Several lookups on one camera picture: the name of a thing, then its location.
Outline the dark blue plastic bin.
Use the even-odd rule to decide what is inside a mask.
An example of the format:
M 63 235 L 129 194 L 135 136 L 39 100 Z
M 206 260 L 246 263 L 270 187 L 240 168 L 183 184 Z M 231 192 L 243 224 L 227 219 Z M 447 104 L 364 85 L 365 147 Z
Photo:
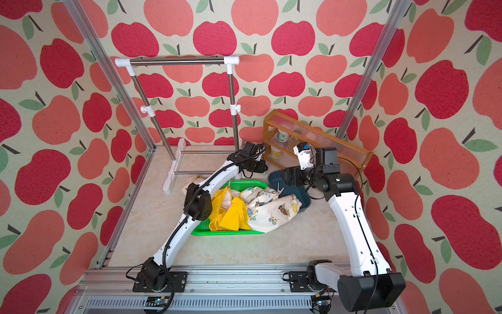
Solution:
M 281 171 L 274 171 L 268 175 L 268 185 L 277 191 L 277 182 L 283 181 L 281 178 Z M 307 191 L 305 187 L 290 187 L 286 186 L 282 196 L 294 195 L 301 203 L 299 212 L 304 212 L 310 205 L 311 199 L 307 196 Z

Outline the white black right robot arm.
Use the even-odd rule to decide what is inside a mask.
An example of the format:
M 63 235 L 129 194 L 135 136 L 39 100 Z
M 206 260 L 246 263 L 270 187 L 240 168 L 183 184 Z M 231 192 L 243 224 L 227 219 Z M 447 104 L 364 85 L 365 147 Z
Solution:
M 311 261 L 309 288 L 323 293 L 332 288 L 349 312 L 391 307 L 405 290 L 401 273 L 393 272 L 384 258 L 366 219 L 360 189 L 354 176 L 342 173 L 337 149 L 312 149 L 306 142 L 294 147 L 299 166 L 282 171 L 285 184 L 314 188 L 324 195 L 335 213 L 349 252 L 350 270 L 344 272 L 330 260 Z

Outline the yellow white jar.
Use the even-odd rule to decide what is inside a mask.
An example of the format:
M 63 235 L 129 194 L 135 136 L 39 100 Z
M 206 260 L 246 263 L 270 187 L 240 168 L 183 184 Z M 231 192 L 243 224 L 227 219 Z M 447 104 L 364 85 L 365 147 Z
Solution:
M 276 147 L 271 147 L 270 156 L 271 156 L 274 160 L 279 160 L 279 159 L 281 159 L 281 158 L 282 158 L 282 156 L 283 156 L 283 152 L 282 152 L 280 149 L 277 149 Z

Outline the right aluminium frame post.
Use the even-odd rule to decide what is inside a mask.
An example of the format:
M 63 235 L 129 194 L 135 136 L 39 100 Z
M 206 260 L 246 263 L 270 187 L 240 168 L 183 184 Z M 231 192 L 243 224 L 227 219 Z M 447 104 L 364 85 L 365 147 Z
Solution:
M 388 19 L 383 27 L 382 33 L 376 43 L 375 49 L 368 59 L 367 65 L 365 66 L 360 83 L 354 93 L 354 96 L 349 101 L 349 107 L 346 110 L 345 116 L 341 122 L 340 127 L 336 131 L 336 138 L 343 139 L 349 129 L 350 123 L 354 118 L 356 110 L 362 104 L 362 99 L 371 84 L 374 73 L 377 71 L 380 65 L 383 65 L 383 56 L 387 51 L 394 34 L 396 33 L 400 23 L 403 19 L 405 11 L 408 6 L 412 3 L 410 0 L 398 0 L 393 1 L 394 7 L 390 10 Z

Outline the yellow jacket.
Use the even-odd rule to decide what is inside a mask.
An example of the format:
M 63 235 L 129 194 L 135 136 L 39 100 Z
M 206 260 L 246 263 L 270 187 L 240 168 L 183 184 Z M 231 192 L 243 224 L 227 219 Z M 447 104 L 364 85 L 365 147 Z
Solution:
M 251 230 L 248 225 L 248 207 L 239 194 L 225 187 L 216 192 L 211 201 L 213 211 L 209 216 L 212 232 Z

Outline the white clothespin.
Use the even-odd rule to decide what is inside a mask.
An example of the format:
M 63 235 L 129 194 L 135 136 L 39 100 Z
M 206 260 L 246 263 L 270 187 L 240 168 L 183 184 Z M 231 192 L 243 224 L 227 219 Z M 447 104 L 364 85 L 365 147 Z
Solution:
M 282 196 L 284 192 L 285 184 L 283 181 L 278 181 L 277 182 L 277 193 L 279 196 Z

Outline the left aluminium frame post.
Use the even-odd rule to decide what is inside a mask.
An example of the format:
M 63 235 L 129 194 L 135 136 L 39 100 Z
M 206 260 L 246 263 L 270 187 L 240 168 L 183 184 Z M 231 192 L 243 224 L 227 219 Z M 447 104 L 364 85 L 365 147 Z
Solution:
M 91 52 L 97 58 L 97 61 L 101 66 L 103 73 L 109 80 L 115 94 L 122 101 L 122 104 L 128 112 L 128 115 L 132 119 L 133 124 L 137 128 L 138 133 L 141 135 L 143 141 L 145 142 L 147 151 L 154 152 L 156 150 L 156 144 L 153 141 L 153 138 L 150 135 L 147 127 L 145 126 L 141 115 L 137 111 L 133 100 L 128 95 L 125 86 L 120 78 L 120 75 L 118 74 L 115 66 L 112 64 L 112 61 L 106 53 L 105 49 L 103 48 L 98 34 L 96 34 L 90 20 L 86 16 L 83 6 L 79 1 L 73 0 L 64 0 L 63 3 L 69 11 L 69 14 L 71 15 L 74 23 L 81 32 L 84 40 L 90 47 Z

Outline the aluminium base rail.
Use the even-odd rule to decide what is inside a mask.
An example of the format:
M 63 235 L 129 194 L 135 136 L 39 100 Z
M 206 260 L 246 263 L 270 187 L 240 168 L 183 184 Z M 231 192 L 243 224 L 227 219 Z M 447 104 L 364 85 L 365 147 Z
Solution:
M 312 292 L 293 292 L 286 273 L 301 264 L 175 266 L 184 291 L 175 293 L 168 313 L 317 313 Z M 64 313 L 158 313 L 169 293 L 133 291 L 126 268 L 88 271 Z

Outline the wooden glass shelf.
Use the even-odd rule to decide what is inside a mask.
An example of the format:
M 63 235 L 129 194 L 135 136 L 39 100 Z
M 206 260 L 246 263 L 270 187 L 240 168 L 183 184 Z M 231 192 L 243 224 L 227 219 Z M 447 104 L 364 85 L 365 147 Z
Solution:
M 277 140 L 278 130 L 290 134 L 290 140 L 287 143 L 281 143 Z M 295 120 L 277 110 L 272 111 L 265 117 L 263 131 L 264 141 L 269 145 L 265 160 L 281 169 L 299 164 L 298 158 L 294 154 L 294 147 L 304 141 L 314 148 L 335 147 L 341 162 L 341 171 L 350 173 L 355 177 L 363 173 L 373 156 L 372 151 L 359 148 L 312 126 L 303 124 L 299 120 Z M 274 160 L 270 156 L 271 147 L 276 147 L 283 152 L 281 159 Z

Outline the green plastic basket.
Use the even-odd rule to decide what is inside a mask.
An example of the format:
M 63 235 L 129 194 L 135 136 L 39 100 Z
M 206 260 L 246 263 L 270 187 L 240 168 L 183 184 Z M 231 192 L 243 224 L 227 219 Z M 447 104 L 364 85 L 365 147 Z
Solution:
M 249 222 L 256 208 L 278 198 L 278 192 L 257 180 L 229 181 L 213 197 L 213 213 L 192 232 L 193 236 L 241 236 L 260 232 Z

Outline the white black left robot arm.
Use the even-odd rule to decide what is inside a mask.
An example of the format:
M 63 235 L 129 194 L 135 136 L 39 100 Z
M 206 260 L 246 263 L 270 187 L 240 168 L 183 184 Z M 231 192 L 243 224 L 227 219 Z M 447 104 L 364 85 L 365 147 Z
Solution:
M 192 183 L 188 186 L 183 215 L 170 237 L 154 256 L 140 265 L 141 269 L 135 278 L 126 276 L 134 282 L 133 292 L 162 293 L 165 290 L 175 292 L 175 281 L 169 271 L 188 236 L 213 212 L 213 196 L 246 166 L 254 164 L 266 150 L 265 143 L 247 143 L 243 149 L 231 153 L 208 179 L 200 184 Z

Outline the aluminium frame post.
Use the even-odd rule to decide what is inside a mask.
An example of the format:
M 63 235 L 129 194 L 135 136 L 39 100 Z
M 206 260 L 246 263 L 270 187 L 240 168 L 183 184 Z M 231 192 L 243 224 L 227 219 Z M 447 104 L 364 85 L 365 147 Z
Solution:
M 103 73 L 109 80 L 115 94 L 122 101 L 122 104 L 128 112 L 128 115 L 132 119 L 133 124 L 137 128 L 138 133 L 141 135 L 143 141 L 145 142 L 147 151 L 154 152 L 156 150 L 156 144 L 153 141 L 153 138 L 150 135 L 147 127 L 145 126 L 141 115 L 137 111 L 133 100 L 128 95 L 125 86 L 120 78 L 120 75 L 118 74 L 115 66 L 112 64 L 112 61 L 106 53 L 105 49 L 103 48 L 98 34 L 96 34 L 90 20 L 86 16 L 83 6 L 79 1 L 73 0 L 64 0 L 63 3 L 69 11 L 69 14 L 71 15 L 74 23 L 81 32 L 84 40 L 90 47 L 91 52 L 97 58 L 97 61 L 101 66 Z
M 349 101 L 349 107 L 346 110 L 345 116 L 341 122 L 340 127 L 336 131 L 336 138 L 343 139 L 349 129 L 350 123 L 354 118 L 356 110 L 362 104 L 362 99 L 371 84 L 374 73 L 377 71 L 380 65 L 383 65 L 383 56 L 387 51 L 394 34 L 396 33 L 400 23 L 403 19 L 405 11 L 408 6 L 412 3 L 410 0 L 398 0 L 393 1 L 394 7 L 390 10 L 388 19 L 383 27 L 382 33 L 376 43 L 375 49 L 368 59 L 367 65 L 365 66 L 360 83 L 354 93 L 354 96 Z

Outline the white dinosaur print jacket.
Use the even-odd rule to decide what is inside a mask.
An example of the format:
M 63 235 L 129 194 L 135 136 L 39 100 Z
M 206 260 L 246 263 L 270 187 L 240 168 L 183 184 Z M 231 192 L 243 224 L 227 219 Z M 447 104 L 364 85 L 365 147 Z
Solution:
M 249 225 L 259 231 L 259 234 L 271 232 L 295 218 L 301 205 L 294 195 L 278 196 L 276 200 L 256 208 L 253 215 L 256 220 L 250 221 Z

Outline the green patterned cup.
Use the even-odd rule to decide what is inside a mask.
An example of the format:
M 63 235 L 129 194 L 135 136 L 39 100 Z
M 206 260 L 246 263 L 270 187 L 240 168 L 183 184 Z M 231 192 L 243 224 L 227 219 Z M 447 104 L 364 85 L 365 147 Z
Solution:
M 277 140 L 281 143 L 287 143 L 290 140 L 290 134 L 283 130 L 277 131 Z

